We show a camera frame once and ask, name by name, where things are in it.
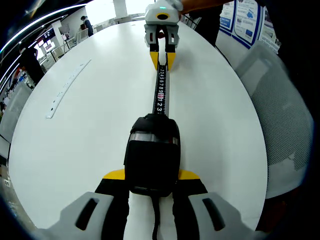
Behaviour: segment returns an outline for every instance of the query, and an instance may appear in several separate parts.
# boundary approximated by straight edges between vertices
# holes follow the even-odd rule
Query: black cable
[[[158,227],[160,224],[159,198],[152,196],[151,200],[152,200],[152,206],[154,210],[154,228],[152,232],[152,240],[157,240]]]

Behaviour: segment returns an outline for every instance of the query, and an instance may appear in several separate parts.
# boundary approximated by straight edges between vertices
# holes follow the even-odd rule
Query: person
[[[20,67],[28,72],[34,85],[37,85],[45,75],[37,60],[38,50],[33,47],[28,48],[27,45],[22,42],[19,46],[19,52],[21,54],[19,58]]]
[[[223,5],[220,5],[189,12],[193,19],[201,18],[194,30],[214,47],[218,37],[222,9]]]
[[[88,29],[88,36],[91,37],[94,34],[94,29],[91,26],[90,21],[88,20],[87,16],[82,16],[81,21],[85,24],[86,28]]]
[[[303,34],[297,34],[297,30],[303,29],[304,33],[314,32],[312,24],[304,24],[297,17],[297,13],[309,12],[307,4],[297,4],[290,0],[255,0],[260,6],[266,7],[272,21],[275,34],[281,42],[278,56],[287,67],[292,83],[295,85],[313,119],[320,117],[318,111],[318,77],[314,74],[317,69],[318,43],[316,37],[306,38]],[[180,14],[205,10],[221,6],[231,0],[182,0],[183,10]],[[316,14],[308,14],[308,21],[316,22]]]
[[[4,113],[5,110],[6,110],[6,105],[3,103],[3,102],[0,102],[0,110],[1,110],[1,113]]]

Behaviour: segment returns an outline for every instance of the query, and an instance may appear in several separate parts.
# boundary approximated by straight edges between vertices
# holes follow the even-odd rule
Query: white wall
[[[128,17],[126,0],[113,0],[113,4],[114,4],[115,17],[117,19]]]
[[[58,42],[58,45],[55,45],[56,47],[62,46],[64,44],[64,40],[63,40],[61,33],[60,33],[60,30],[59,30],[59,28],[61,26],[62,26],[62,24],[61,24],[60,20],[52,23],[53,31],[54,31],[55,37],[57,39],[57,42]]]
[[[226,59],[228,59],[233,69],[239,65],[249,50],[223,31],[219,31],[215,45],[223,53]]]
[[[78,11],[74,12],[70,16],[66,17],[63,21],[61,21],[62,26],[69,25],[70,33],[73,37],[76,37],[80,25],[83,24],[83,22],[80,20],[82,16],[87,16],[85,7],[80,8]]]

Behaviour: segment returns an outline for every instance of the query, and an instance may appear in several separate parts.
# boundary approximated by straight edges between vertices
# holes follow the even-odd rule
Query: white table
[[[114,25],[81,42],[45,74],[25,104],[12,140],[9,174],[38,228],[54,224],[65,206],[94,192],[106,173],[124,167],[131,127],[152,112],[154,100],[157,72],[144,24]],[[183,24],[179,36],[169,117],[180,129],[181,168],[198,174],[208,191],[218,192],[254,229],[267,188],[267,155],[256,111],[235,72],[208,42]],[[46,119],[68,77],[89,59],[53,118]],[[170,197],[160,201],[164,239],[176,239],[172,204]],[[131,194],[129,205],[125,239],[151,239],[150,198]]]

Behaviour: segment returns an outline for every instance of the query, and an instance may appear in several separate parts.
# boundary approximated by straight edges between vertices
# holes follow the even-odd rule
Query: ceiling light
[[[62,9],[59,9],[57,11],[53,11],[45,16],[42,16],[40,18],[38,18],[37,20],[33,21],[32,23],[30,23],[29,25],[25,26],[23,29],[21,29],[16,35],[14,35],[9,41],[7,41],[7,43],[1,48],[0,50],[0,53],[13,41],[15,40],[20,34],[22,34],[24,31],[26,31],[28,28],[32,27],[33,25],[41,22],[42,20],[52,16],[52,15],[55,15],[57,13],[60,13],[60,12],[63,12],[65,10],[69,10],[69,9],[74,9],[74,8],[78,8],[78,7],[84,7],[86,6],[87,4],[84,3],[84,4],[79,4],[79,5],[74,5],[74,6],[68,6],[68,7],[65,7],[65,8],[62,8]]]

